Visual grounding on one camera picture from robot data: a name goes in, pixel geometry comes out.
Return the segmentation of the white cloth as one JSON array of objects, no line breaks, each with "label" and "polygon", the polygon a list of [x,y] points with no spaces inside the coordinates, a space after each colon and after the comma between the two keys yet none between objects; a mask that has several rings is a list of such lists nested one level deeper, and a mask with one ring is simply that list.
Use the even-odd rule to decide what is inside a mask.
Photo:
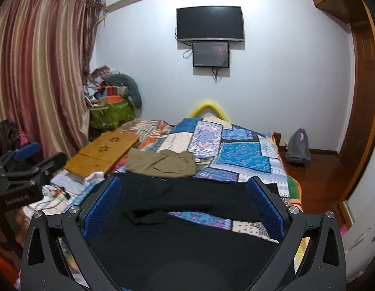
[{"label": "white cloth", "polygon": [[81,177],[67,170],[62,170],[50,180],[50,185],[64,188],[65,191],[68,191],[70,194],[79,195],[88,186],[103,180],[104,173],[101,171],[93,172],[87,177]]}]

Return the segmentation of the folded khaki pants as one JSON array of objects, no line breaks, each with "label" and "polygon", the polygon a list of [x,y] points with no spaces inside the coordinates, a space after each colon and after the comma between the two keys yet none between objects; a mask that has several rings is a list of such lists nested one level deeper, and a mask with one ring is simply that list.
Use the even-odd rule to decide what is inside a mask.
[{"label": "folded khaki pants", "polygon": [[160,178],[191,177],[196,173],[195,155],[189,151],[161,150],[157,153],[134,148],[128,152],[125,170]]}]

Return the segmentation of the white suitcase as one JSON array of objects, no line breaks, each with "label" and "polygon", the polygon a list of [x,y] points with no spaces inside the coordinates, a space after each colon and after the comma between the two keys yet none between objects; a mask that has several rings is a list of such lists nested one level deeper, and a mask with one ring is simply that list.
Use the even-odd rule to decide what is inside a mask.
[{"label": "white suitcase", "polygon": [[347,207],[354,221],[343,235],[347,281],[351,282],[366,271],[375,256],[375,147]]}]

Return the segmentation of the black pants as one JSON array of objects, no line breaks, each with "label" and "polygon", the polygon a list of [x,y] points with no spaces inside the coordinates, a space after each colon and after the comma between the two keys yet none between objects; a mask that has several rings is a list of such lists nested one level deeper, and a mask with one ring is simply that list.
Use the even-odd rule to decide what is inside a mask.
[{"label": "black pants", "polygon": [[245,290],[277,250],[275,242],[236,233],[179,212],[257,220],[245,185],[119,173],[122,193],[91,247],[128,290]]}]

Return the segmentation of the green fabric bag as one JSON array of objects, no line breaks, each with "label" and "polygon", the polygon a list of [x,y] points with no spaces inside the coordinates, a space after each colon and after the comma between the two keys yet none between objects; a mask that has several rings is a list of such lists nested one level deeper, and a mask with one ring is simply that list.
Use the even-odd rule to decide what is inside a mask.
[{"label": "green fabric bag", "polygon": [[94,106],[90,110],[90,127],[115,130],[120,125],[134,119],[134,111],[129,101]]}]

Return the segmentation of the small black wall monitor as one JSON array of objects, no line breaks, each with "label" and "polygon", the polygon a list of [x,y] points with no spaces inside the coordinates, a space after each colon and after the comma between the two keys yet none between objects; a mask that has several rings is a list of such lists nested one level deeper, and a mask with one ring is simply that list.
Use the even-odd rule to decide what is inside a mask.
[{"label": "small black wall monitor", "polygon": [[197,41],[192,44],[193,66],[196,68],[229,68],[228,42]]}]

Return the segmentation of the blue patchwork bed cover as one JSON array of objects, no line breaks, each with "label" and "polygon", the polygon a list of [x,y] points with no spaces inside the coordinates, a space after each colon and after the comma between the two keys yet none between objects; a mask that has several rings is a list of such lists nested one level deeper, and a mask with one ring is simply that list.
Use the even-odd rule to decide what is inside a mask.
[{"label": "blue patchwork bed cover", "polygon": [[[280,196],[287,206],[290,227],[291,216],[288,208],[291,200],[298,195],[298,189],[297,187],[289,186],[289,177],[285,172],[272,136],[242,128],[216,117],[186,118],[174,125],[169,134],[157,139],[153,144],[141,151],[150,150],[155,150],[157,153],[161,150],[172,150],[175,153],[189,151],[195,155],[195,175],[179,178],[156,177],[160,179],[198,178],[218,182],[242,183],[245,185],[245,192],[248,198],[248,180],[251,177],[259,177],[273,193]],[[118,178],[119,173],[127,172],[124,166],[124,171],[115,171],[108,177],[114,176]],[[79,208],[77,212],[78,226],[79,214],[81,213],[79,206],[92,188],[88,190],[87,195],[81,200],[74,201],[74,205]],[[193,222],[202,222],[236,233],[250,234],[276,244],[281,243],[270,238],[258,215],[255,221],[244,221],[241,218],[221,218],[202,211],[184,210],[179,212],[179,217],[189,218]]]}]

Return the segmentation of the brown wooden door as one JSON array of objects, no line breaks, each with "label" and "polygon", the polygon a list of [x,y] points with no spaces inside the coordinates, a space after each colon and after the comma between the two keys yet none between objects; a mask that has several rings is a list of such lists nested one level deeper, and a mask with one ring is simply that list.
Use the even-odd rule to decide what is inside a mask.
[{"label": "brown wooden door", "polygon": [[355,87],[349,124],[339,158],[352,171],[341,200],[355,190],[375,146],[375,19],[364,6],[367,19],[351,24],[355,46]]}]

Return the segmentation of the striped pink curtain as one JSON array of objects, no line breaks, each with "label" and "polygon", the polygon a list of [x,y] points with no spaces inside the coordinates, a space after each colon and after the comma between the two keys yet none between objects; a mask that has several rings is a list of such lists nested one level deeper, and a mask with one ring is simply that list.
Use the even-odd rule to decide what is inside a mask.
[{"label": "striped pink curtain", "polygon": [[83,90],[102,0],[5,0],[0,7],[0,122],[43,154],[75,155],[88,140]]}]

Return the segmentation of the large black wall tv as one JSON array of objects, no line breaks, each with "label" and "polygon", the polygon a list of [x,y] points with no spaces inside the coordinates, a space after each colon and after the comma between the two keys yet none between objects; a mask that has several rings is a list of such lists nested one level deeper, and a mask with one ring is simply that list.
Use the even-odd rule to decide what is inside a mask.
[{"label": "large black wall tv", "polygon": [[176,9],[179,41],[244,41],[243,13],[236,6]]}]

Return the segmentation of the yellow curved foam tube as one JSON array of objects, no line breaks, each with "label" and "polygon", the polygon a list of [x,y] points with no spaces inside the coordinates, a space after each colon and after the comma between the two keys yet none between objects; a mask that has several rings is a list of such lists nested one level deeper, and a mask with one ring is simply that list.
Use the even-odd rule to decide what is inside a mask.
[{"label": "yellow curved foam tube", "polygon": [[224,111],[212,101],[204,101],[199,103],[193,111],[188,115],[188,118],[197,118],[205,111],[211,111],[217,118],[223,121],[229,121]]}]

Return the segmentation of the grey backpack on floor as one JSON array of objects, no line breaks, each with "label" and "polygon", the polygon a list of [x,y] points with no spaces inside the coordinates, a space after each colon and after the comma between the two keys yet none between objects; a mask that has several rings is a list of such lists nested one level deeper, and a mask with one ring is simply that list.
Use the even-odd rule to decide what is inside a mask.
[{"label": "grey backpack on floor", "polygon": [[308,136],[303,128],[299,128],[289,140],[285,161],[292,164],[308,164],[311,161]]}]

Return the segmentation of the orange striped blanket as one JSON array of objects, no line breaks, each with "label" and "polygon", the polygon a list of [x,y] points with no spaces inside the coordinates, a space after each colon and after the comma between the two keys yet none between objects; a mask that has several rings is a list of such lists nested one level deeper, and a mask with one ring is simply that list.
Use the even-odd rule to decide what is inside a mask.
[{"label": "orange striped blanket", "polygon": [[138,135],[139,142],[135,148],[143,150],[157,139],[169,134],[173,125],[164,120],[132,120],[122,124],[118,129],[121,132]]}]

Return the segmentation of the wooden lap desk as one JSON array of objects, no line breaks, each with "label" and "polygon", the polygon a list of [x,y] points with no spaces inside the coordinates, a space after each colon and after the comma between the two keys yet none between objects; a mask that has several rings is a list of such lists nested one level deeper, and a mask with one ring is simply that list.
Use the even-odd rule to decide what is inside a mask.
[{"label": "wooden lap desk", "polygon": [[83,178],[98,171],[108,173],[138,141],[134,133],[108,131],[68,160],[64,169]]}]

